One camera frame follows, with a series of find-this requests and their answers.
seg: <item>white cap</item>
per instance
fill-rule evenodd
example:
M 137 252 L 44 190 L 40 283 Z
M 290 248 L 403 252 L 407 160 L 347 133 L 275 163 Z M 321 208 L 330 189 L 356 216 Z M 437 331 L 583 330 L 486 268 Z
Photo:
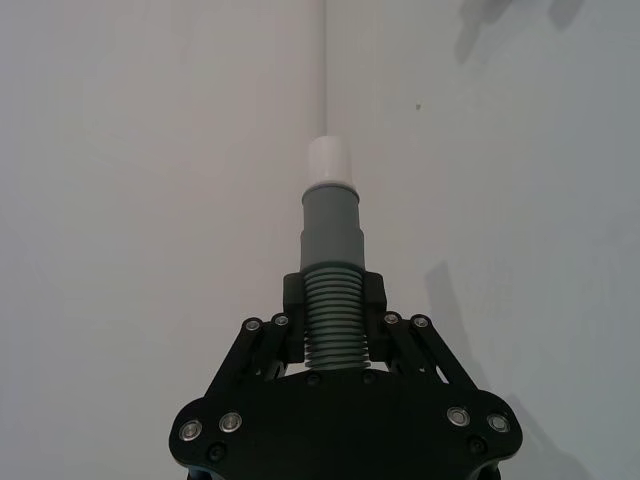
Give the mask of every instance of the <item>white cap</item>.
M 309 188 L 341 183 L 351 188 L 351 159 L 346 142 L 340 137 L 318 137 L 309 145 Z

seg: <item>white wall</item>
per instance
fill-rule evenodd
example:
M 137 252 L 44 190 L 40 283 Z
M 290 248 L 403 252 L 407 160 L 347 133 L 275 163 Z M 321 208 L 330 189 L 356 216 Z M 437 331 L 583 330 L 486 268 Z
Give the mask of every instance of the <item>white wall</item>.
M 184 478 L 167 447 L 296 270 L 320 1 L 0 5 L 0 477 Z
M 519 414 L 505 479 L 640 478 L 639 18 L 328 1 L 328 127 L 352 145 L 368 268 Z

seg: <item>ribbed hose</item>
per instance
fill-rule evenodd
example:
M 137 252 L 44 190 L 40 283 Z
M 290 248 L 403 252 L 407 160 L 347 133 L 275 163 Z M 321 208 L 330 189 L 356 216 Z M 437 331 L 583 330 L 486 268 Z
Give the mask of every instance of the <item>ribbed hose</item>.
M 314 370 L 366 368 L 370 364 L 362 314 L 362 275 L 324 267 L 304 276 L 307 362 Z

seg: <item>screw head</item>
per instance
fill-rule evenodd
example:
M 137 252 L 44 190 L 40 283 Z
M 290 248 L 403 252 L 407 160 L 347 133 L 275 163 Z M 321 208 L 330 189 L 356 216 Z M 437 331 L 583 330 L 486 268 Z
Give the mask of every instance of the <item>screw head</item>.
M 451 407 L 447 410 L 447 418 L 456 427 L 466 427 L 471 423 L 471 417 L 462 407 Z
M 416 317 L 413 319 L 413 324 L 418 328 L 424 328 L 429 325 L 429 321 L 424 317 Z
M 202 432 L 202 424 L 199 420 L 189 420 L 182 427 L 180 427 L 180 432 L 178 436 L 180 440 L 183 442 L 190 442 L 191 440 L 195 440 L 200 436 Z
M 249 330 L 250 332 L 254 332 L 254 331 L 256 331 L 257 329 L 259 329 L 259 328 L 260 328 L 260 322 L 259 322 L 259 321 L 257 321 L 257 320 L 249 320 L 249 321 L 245 324 L 244 328 L 246 328 L 246 329 L 247 329 L 247 330 Z
M 209 460 L 219 462 L 227 454 L 227 447 L 222 442 L 216 442 L 209 449 Z
M 511 428 L 509 421 L 497 413 L 489 415 L 487 417 L 487 422 L 489 423 L 489 426 L 498 433 L 507 433 Z
M 398 323 L 399 318 L 395 313 L 387 313 L 384 316 L 384 321 L 385 321 L 385 323 L 388 323 L 389 325 L 393 325 L 394 323 Z
M 225 413 L 220 419 L 219 427 L 225 433 L 233 433 L 242 425 L 242 417 L 237 412 Z

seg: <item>cylindrical object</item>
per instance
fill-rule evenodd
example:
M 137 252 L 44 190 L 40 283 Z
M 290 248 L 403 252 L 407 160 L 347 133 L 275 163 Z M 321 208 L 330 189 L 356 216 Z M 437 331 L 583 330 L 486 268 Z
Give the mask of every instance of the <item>cylindrical object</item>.
M 337 183 L 351 189 L 351 161 L 340 137 L 319 137 L 309 145 L 309 188 Z
M 366 368 L 362 275 L 344 267 L 321 267 L 304 276 L 307 363 L 315 370 Z
M 366 368 L 364 236 L 348 153 L 337 137 L 311 143 L 309 184 L 302 198 L 300 262 L 307 306 L 306 365 L 317 370 Z

